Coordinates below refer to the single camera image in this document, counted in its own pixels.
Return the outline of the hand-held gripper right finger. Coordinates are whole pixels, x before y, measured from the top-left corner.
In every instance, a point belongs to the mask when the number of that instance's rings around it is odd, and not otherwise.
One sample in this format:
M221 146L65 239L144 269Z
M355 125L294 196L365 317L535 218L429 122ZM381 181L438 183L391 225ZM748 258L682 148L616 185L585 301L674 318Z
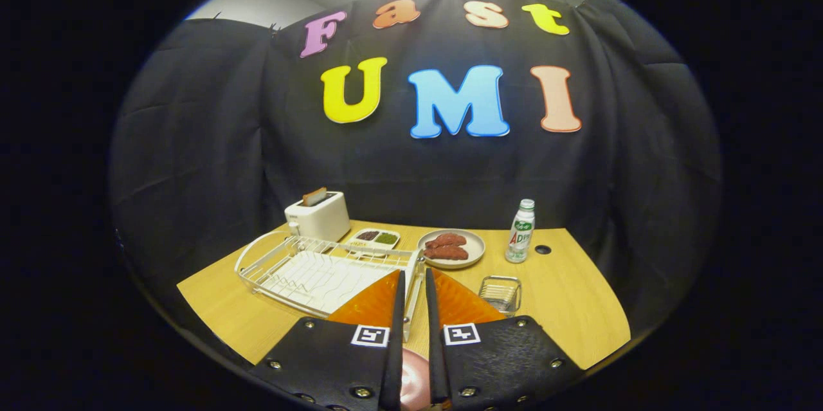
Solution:
M430 398L444 410L532 410L584 376L528 315L506 317L443 271L426 270Z

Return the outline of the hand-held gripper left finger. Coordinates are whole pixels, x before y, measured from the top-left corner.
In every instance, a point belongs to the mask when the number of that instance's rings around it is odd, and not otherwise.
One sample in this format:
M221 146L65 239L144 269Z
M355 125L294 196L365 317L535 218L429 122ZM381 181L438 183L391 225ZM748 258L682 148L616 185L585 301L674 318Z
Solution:
M251 375L317 409L399 410L405 296L406 274L391 271L358 294L376 315L300 318Z

